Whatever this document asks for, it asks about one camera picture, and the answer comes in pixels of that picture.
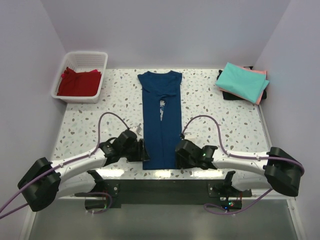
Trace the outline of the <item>navy blue t-shirt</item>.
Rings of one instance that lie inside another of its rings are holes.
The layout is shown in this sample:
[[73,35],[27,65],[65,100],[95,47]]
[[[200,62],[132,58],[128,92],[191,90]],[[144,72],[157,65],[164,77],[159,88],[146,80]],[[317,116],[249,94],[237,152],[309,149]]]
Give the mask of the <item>navy blue t-shirt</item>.
[[182,73],[147,71],[137,76],[142,86],[143,139],[150,160],[144,170],[176,168],[175,147],[182,133]]

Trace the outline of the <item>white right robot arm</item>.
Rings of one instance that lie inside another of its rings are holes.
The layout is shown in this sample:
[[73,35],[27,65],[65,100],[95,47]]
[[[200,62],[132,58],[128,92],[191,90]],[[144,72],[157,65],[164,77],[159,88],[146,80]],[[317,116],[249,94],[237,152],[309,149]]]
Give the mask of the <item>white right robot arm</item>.
[[221,146],[202,148],[183,139],[175,148],[179,169],[229,170],[222,184],[230,197],[251,189],[272,189],[288,197],[297,197],[305,170],[302,164],[279,147],[263,152],[225,150]]

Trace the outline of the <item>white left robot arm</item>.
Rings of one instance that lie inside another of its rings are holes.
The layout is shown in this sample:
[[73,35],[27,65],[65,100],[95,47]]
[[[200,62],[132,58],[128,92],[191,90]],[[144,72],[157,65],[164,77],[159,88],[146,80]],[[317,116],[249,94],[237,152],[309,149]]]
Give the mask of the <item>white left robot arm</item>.
[[98,170],[117,163],[121,158],[128,162],[150,160],[144,140],[129,129],[75,157],[36,160],[17,187],[34,212],[65,196],[106,196],[108,185]]

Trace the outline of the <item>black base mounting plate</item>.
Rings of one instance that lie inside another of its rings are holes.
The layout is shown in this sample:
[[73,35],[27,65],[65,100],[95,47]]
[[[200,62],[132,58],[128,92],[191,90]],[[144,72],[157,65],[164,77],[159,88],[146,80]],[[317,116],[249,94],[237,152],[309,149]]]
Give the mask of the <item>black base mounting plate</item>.
[[102,179],[90,171],[96,180],[93,189],[75,194],[85,198],[87,210],[121,208],[123,205],[204,205],[226,206],[227,200],[236,199],[234,209],[242,207],[242,198],[251,197],[251,190],[239,191],[231,187],[231,176],[226,179]]

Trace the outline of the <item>folded black t-shirt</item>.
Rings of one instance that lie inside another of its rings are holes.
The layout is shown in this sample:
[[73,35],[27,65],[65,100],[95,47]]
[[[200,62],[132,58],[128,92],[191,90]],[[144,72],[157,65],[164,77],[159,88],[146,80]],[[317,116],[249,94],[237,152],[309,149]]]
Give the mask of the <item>folded black t-shirt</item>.
[[[250,72],[255,72],[255,73],[259,73],[259,74],[267,74],[267,71],[259,71],[259,70],[253,70],[253,66],[244,66],[242,67],[242,69],[245,69],[247,71]],[[235,95],[231,92],[225,91],[222,88],[219,88],[219,90],[222,92],[222,96],[224,100],[227,101],[242,101],[242,100],[247,100],[245,98],[242,98],[238,95]],[[262,94],[260,95],[260,97],[257,99],[257,101],[255,102],[256,105],[259,105],[261,100],[266,100],[267,99],[267,89],[265,88],[262,92]]]

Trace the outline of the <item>red t-shirt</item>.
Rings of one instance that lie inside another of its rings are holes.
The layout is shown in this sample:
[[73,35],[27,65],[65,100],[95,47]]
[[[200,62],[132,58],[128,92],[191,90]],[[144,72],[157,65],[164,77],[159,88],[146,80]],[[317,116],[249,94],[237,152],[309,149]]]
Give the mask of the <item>red t-shirt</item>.
[[97,94],[101,74],[75,72],[67,67],[61,74],[57,95],[64,97],[93,97]]

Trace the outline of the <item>white plastic laundry basket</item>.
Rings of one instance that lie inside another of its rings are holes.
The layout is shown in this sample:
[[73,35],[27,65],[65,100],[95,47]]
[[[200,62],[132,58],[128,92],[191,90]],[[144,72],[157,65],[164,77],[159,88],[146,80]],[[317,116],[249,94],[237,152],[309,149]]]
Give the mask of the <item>white plastic laundry basket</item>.
[[64,56],[51,96],[66,103],[95,104],[104,81],[108,54],[100,51],[72,51]]

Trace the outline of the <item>folded salmon pink t-shirt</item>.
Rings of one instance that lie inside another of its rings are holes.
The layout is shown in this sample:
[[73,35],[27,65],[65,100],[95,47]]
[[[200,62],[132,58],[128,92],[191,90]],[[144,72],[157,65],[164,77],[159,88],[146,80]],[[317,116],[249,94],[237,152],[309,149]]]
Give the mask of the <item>folded salmon pink t-shirt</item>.
[[249,72],[244,76],[244,95],[243,98],[259,105],[262,99],[266,98],[265,90],[269,84],[266,71],[253,70],[251,67],[242,67]]

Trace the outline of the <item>folded teal t-shirt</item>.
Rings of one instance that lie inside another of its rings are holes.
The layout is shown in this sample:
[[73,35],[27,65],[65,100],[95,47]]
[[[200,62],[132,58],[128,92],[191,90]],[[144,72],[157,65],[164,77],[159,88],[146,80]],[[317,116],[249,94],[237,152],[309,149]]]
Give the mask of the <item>folded teal t-shirt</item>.
[[242,69],[241,66],[228,62],[222,70],[215,85],[225,91],[233,93],[241,98],[244,96],[244,77],[250,72]]

